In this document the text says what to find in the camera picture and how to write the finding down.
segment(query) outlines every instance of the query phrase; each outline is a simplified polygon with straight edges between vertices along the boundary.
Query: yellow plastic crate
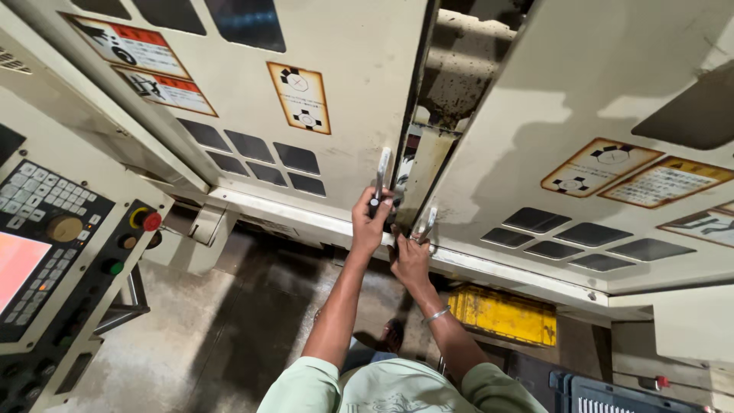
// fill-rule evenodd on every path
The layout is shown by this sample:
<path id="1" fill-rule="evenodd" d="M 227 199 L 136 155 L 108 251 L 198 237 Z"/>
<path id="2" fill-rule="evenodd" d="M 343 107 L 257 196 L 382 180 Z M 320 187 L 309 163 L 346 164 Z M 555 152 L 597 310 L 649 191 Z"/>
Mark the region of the yellow plastic crate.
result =
<path id="1" fill-rule="evenodd" d="M 556 346 L 556 309 L 550 304 L 474 285 L 451 292 L 448 303 L 454 317 L 473 330 Z"/>

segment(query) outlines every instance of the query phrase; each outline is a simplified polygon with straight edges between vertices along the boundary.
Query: foot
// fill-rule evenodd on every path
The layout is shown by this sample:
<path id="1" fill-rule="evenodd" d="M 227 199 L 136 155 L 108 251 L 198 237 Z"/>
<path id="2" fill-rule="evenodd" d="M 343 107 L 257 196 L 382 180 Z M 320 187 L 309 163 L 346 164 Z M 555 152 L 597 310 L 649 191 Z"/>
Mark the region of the foot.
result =
<path id="1" fill-rule="evenodd" d="M 397 353 L 403 344 L 403 324 L 397 318 L 388 321 L 382 329 L 382 336 L 375 350 L 386 353 Z"/>

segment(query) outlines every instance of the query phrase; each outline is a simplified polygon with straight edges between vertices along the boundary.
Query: metal bracelet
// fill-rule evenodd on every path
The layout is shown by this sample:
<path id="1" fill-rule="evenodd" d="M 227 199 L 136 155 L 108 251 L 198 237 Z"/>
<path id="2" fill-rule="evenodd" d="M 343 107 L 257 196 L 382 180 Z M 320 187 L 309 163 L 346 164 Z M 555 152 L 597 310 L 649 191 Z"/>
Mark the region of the metal bracelet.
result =
<path id="1" fill-rule="evenodd" d="M 423 320 L 423 324 L 428 324 L 432 322 L 433 320 L 439 318 L 440 316 L 446 314 L 451 309 L 451 306 L 446 306 L 445 309 L 442 309 L 441 311 L 437 312 L 436 314 L 432 315 L 431 317 L 428 317 L 427 319 Z"/>

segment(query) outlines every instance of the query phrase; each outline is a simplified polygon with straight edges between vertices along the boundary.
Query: forearm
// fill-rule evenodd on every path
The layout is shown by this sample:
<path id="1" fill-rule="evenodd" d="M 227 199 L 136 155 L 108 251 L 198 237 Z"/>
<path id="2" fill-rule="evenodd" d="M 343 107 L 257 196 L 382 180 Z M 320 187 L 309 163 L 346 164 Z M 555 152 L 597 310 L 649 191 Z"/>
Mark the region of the forearm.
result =
<path id="1" fill-rule="evenodd" d="M 412 288 L 410 293 L 426 318 L 446 307 L 431 284 Z M 428 325 L 441 356 L 446 361 L 446 367 L 459 383 L 474 366 L 490 361 L 450 312 L 441 315 Z"/>
<path id="2" fill-rule="evenodd" d="M 350 251 L 329 298 L 313 324 L 302 356 L 322 359 L 341 369 L 357 317 L 357 301 L 370 255 Z"/>

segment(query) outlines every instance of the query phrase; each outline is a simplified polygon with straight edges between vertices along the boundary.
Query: yellow ring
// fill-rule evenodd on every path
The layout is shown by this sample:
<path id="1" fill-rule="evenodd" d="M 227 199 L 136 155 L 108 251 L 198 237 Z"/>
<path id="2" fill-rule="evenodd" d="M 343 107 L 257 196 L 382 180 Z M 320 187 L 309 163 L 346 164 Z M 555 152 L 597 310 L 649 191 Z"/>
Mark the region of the yellow ring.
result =
<path id="1" fill-rule="evenodd" d="M 133 227 L 133 228 L 135 228 L 135 229 L 138 229 L 138 228 L 140 228 L 140 225 L 137 225 L 137 224 L 135 224 L 135 222 L 134 222 L 134 220 L 135 220 L 135 215 L 137 215 L 137 213 L 138 213 L 138 212 L 145 212 L 145 211 L 147 211 L 147 210 L 148 210 L 148 208 L 146 208 L 146 207 L 142 207 L 142 208 L 138 208 L 138 209 L 135 209 L 135 211 L 133 211 L 133 213 L 132 213 L 132 214 L 130 214 L 130 226 L 131 226 L 131 227 Z"/>

